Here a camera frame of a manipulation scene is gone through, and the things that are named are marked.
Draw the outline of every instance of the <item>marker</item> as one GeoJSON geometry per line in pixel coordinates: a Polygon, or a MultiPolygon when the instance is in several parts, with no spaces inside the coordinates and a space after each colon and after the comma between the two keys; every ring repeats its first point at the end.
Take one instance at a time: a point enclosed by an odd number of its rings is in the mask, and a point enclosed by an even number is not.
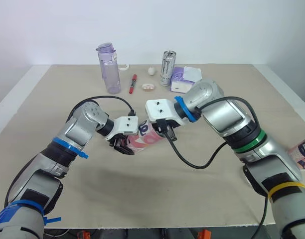
{"type": "Polygon", "coordinates": [[[134,74],[134,75],[133,75],[133,78],[132,78],[131,87],[129,88],[129,94],[132,94],[132,93],[133,93],[133,90],[134,90],[134,87],[135,87],[135,84],[136,84],[136,80],[137,80],[137,75],[134,74]]]}

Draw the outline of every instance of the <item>silver can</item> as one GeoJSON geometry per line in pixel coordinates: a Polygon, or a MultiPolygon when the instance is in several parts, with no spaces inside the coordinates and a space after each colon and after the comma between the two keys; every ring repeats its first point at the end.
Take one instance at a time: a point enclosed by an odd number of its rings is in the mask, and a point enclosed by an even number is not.
{"type": "Polygon", "coordinates": [[[162,86],[169,86],[170,80],[174,68],[174,63],[176,61],[176,53],[174,51],[165,51],[162,56],[161,64],[161,79],[160,84],[162,86]]]}

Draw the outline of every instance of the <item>purple packaging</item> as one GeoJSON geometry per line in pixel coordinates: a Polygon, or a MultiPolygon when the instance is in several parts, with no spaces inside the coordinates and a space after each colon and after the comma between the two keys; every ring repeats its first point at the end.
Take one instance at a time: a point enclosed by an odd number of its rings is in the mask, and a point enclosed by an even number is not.
{"type": "Polygon", "coordinates": [[[201,70],[192,67],[174,67],[170,91],[186,93],[194,83],[201,80],[201,70]]]}

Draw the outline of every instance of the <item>green ring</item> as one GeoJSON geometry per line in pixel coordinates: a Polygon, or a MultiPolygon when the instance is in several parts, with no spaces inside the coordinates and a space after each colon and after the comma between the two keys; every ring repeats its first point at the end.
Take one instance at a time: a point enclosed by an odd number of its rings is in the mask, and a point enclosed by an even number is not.
{"type": "Polygon", "coordinates": [[[258,143],[260,143],[261,140],[262,140],[265,136],[266,136],[266,133],[265,133],[263,130],[261,130],[260,133],[259,133],[259,135],[258,135],[254,140],[252,140],[250,143],[244,145],[244,146],[241,147],[241,148],[236,148],[236,149],[234,149],[234,151],[235,151],[236,153],[243,153],[243,152],[245,152],[245,151],[248,151],[250,148],[253,148],[253,147],[256,146],[258,143]]]}

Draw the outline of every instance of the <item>blue tape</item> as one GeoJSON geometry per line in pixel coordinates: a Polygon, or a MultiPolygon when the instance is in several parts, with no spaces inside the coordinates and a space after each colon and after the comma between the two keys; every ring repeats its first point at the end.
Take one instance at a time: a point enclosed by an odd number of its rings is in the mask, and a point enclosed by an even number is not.
{"type": "Polygon", "coordinates": [[[62,145],[65,148],[68,148],[69,150],[71,150],[72,152],[76,153],[78,156],[80,156],[81,158],[88,158],[88,155],[82,151],[80,151],[79,149],[75,148],[74,146],[71,146],[69,143],[59,139],[59,138],[54,138],[53,141],[55,143],[58,143],[60,145],[62,145]]]}
{"type": "Polygon", "coordinates": [[[18,205],[4,208],[3,211],[0,212],[0,224],[8,223],[20,208],[21,206],[18,205]]]}
{"type": "Polygon", "coordinates": [[[62,220],[62,218],[58,217],[58,218],[47,219],[47,217],[43,217],[43,220],[44,220],[44,226],[46,226],[48,223],[59,222],[60,220],[62,220]]]}
{"type": "Polygon", "coordinates": [[[188,116],[188,119],[190,122],[196,122],[197,119],[190,113],[189,109],[187,108],[186,104],[183,101],[183,98],[181,96],[176,96],[175,97],[176,101],[180,104],[182,110],[186,113],[188,116]]]}
{"type": "Polygon", "coordinates": [[[0,224],[8,223],[12,219],[12,217],[15,215],[15,213],[21,207],[23,207],[23,205],[21,205],[21,204],[32,206],[32,207],[38,209],[40,211],[40,213],[42,215],[44,215],[43,207],[41,205],[39,205],[38,203],[30,201],[30,200],[18,200],[18,201],[10,203],[6,208],[4,208],[0,212],[0,224]]]}

